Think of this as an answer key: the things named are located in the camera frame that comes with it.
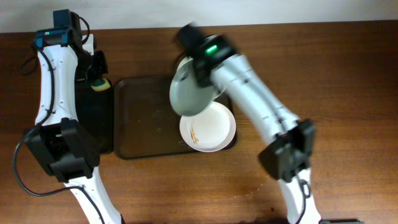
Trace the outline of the green yellow sponge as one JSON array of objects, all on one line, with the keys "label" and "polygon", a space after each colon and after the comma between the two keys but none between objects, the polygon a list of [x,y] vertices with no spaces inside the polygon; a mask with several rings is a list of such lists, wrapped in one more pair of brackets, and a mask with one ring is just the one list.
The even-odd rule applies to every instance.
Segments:
[{"label": "green yellow sponge", "polygon": [[96,92],[105,91],[111,88],[111,84],[106,78],[92,80],[90,81],[90,86]]}]

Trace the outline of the white plate front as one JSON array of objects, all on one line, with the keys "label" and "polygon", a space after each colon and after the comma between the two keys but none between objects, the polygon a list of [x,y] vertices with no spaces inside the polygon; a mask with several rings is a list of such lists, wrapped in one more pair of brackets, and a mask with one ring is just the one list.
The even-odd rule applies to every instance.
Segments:
[{"label": "white plate front", "polygon": [[236,134],[236,121],[232,112],[223,104],[212,102],[207,109],[195,116],[182,116],[179,130],[184,142],[200,152],[216,152],[226,149]]}]

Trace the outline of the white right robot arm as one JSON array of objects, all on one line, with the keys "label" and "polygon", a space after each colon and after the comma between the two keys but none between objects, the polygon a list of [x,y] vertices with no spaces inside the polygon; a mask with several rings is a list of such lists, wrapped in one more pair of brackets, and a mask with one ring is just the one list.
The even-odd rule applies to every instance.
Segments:
[{"label": "white right robot arm", "polygon": [[289,223],[321,223],[310,181],[315,125],[301,120],[268,89],[243,54],[222,35],[193,42],[199,84],[221,85],[266,143],[258,159],[284,196]]}]

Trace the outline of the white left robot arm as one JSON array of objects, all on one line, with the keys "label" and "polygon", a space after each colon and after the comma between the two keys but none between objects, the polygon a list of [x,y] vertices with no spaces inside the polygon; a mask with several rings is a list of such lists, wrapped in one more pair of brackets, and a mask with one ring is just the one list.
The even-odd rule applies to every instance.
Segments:
[{"label": "white left robot arm", "polygon": [[100,177],[113,146],[113,87],[93,34],[71,26],[38,30],[40,106],[23,143],[78,200],[90,223],[122,223]]}]

